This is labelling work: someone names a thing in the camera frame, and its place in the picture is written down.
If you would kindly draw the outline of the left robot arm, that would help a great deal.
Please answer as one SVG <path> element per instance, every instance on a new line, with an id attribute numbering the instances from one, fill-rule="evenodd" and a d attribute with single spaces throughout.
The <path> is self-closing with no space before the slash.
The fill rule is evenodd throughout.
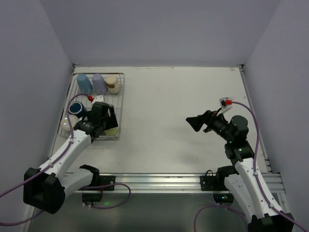
<path id="1" fill-rule="evenodd" d="M 82 165 L 66 175 L 69 167 L 104 131 L 118 127 L 112 104 L 96 102 L 73 127 L 72 134 L 60 149 L 39 168 L 29 168 L 24 174 L 23 201 L 47 213 L 56 213 L 65 199 L 75 191 L 96 187 L 100 183 L 99 169 Z"/>

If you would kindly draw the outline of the light green ceramic mug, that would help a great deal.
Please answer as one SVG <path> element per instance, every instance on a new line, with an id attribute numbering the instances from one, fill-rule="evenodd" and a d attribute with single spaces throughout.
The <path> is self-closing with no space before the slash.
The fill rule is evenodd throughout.
<path id="1" fill-rule="evenodd" d="M 105 136 L 117 136 L 119 133 L 119 127 L 111 128 L 104 131 Z"/>

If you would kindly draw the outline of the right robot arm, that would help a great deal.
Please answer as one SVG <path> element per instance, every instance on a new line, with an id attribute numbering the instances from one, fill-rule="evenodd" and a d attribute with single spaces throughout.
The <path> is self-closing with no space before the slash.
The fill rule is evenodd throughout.
<path id="1" fill-rule="evenodd" d="M 239 204 L 250 232 L 291 232 L 294 224 L 290 213 L 285 213 L 271 194 L 254 162 L 254 152 L 247 134 L 246 118 L 236 115 L 227 121 L 216 111 L 207 110 L 186 121 L 196 131 L 203 125 L 204 132 L 213 131 L 226 141 L 225 154 L 230 166 L 218 168 L 217 182 L 228 189 Z"/>

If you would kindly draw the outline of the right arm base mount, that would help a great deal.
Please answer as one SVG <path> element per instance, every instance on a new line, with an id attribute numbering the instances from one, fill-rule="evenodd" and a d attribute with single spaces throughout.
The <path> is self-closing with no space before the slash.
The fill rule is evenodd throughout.
<path id="1" fill-rule="evenodd" d="M 219 183 L 216 174 L 212 170 L 207 170 L 199 179 L 201 190 L 211 192 L 217 204 L 232 204 L 234 202 L 232 193 Z"/>

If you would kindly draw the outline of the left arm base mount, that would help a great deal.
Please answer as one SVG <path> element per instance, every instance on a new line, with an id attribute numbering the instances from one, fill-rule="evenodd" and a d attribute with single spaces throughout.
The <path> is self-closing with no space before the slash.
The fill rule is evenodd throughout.
<path id="1" fill-rule="evenodd" d="M 114 184 L 115 179 L 116 177 L 114 175 L 100 175 L 99 179 L 93 184 L 81 189 L 82 202 L 90 206 L 94 206 L 95 203 L 99 203 L 103 198 L 104 191 L 114 191 L 114 186 L 105 186 Z"/>

